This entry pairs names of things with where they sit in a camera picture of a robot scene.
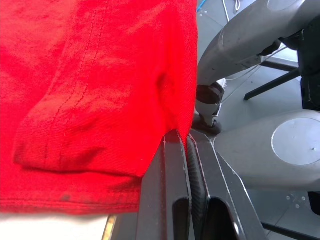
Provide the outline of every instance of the gray floor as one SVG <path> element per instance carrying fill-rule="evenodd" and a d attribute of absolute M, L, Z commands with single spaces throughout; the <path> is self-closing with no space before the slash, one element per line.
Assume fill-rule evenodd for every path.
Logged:
<path fill-rule="evenodd" d="M 241 0 L 240 11 L 252 2 L 254 0 Z M 232 19 L 236 15 L 235 0 L 225 0 L 225 3 Z M 200 59 L 211 40 L 227 24 L 222 0 L 207 0 L 197 13 L 197 21 L 198 59 Z M 276 57 L 297 61 L 296 53 L 289 49 L 277 54 Z M 299 79 L 289 81 L 249 101 L 243 100 L 246 93 L 284 73 L 280 70 L 259 67 L 239 79 L 228 81 L 218 117 L 223 130 L 232 130 L 267 116 L 302 109 Z M 311 211 L 306 192 L 256 190 L 248 192 L 261 221 L 320 238 L 320 216 Z M 267 235 L 270 240 L 291 239 L 273 232 L 267 232 Z"/>

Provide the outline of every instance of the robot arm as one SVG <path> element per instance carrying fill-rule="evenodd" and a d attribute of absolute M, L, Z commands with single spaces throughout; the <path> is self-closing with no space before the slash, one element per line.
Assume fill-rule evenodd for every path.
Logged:
<path fill-rule="evenodd" d="M 206 125 L 212 127 L 219 113 L 224 78 L 260 64 L 282 39 L 303 30 L 319 14 L 320 0 L 257 0 L 234 17 L 198 64 L 196 110 Z"/>

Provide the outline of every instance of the blue cable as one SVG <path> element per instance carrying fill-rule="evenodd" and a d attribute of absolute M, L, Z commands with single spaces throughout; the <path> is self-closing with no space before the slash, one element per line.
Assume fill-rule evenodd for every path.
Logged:
<path fill-rule="evenodd" d="M 202 6 L 205 4 L 206 1 L 207 1 L 207 0 L 203 0 L 203 1 L 199 4 L 199 6 L 196 8 L 196 12 L 199 12 L 199 10 L 202 8 Z"/>

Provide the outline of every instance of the red cloth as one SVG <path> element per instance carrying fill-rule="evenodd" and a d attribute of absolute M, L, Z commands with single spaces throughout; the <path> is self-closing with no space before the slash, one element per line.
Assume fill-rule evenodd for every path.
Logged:
<path fill-rule="evenodd" d="M 0 211 L 137 211 L 190 130 L 196 0 L 2 0 Z"/>

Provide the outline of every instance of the red fabric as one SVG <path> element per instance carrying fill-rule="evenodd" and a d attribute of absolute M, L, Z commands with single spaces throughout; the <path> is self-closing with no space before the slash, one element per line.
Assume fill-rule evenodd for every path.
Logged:
<path fill-rule="evenodd" d="M 196 0 L 2 0 L 0 211 L 137 211 L 190 130 Z"/>

